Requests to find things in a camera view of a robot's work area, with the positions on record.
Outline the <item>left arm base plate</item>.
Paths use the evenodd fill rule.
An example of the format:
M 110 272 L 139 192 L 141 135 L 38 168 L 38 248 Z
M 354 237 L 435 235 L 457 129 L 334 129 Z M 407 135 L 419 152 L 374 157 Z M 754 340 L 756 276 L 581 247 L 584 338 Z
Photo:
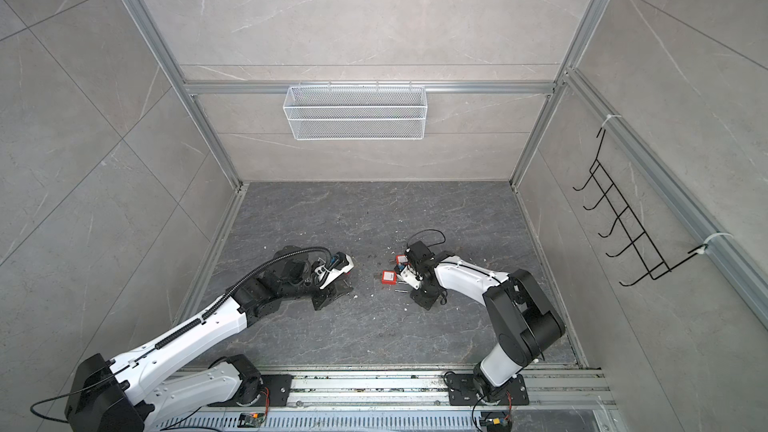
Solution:
M 209 407 L 285 407 L 292 381 L 289 374 L 262 375 L 258 382 L 242 385 L 231 399 L 210 403 Z

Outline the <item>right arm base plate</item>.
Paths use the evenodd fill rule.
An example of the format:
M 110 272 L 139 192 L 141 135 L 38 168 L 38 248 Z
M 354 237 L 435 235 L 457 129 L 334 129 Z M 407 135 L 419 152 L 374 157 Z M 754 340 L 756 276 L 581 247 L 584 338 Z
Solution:
M 452 406 L 474 405 L 484 402 L 491 405 L 526 406 L 530 404 L 527 386 L 521 375 L 510 378 L 501 386 L 493 386 L 482 374 L 458 374 L 447 371 L 442 375 Z

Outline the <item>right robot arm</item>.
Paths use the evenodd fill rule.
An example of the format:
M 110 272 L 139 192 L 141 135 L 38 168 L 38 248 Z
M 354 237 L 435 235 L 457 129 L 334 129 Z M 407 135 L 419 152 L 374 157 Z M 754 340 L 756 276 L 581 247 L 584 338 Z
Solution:
M 496 345 L 472 374 L 445 375 L 446 386 L 460 395 L 452 403 L 528 402 L 516 398 L 524 391 L 520 372 L 542 358 L 566 332 L 561 315 L 529 271 L 485 269 L 448 251 L 436 253 L 411 237 L 405 254 L 398 258 L 396 273 L 412 288 L 411 299 L 425 310 L 436 302 L 446 303 L 453 291 L 484 306 L 488 313 Z

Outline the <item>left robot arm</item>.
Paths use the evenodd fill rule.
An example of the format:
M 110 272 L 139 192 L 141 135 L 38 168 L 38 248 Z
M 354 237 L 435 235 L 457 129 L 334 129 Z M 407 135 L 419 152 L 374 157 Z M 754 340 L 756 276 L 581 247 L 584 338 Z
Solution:
M 353 267 L 344 252 L 285 247 L 173 329 L 111 359 L 95 354 L 81 362 L 70 392 L 59 397 L 65 403 L 62 423 L 74 431 L 147 431 L 209 404 L 268 404 L 268 386 L 243 354 L 220 357 L 202 372 L 175 374 L 285 300 L 308 298 L 322 309 L 349 292 L 342 277 Z

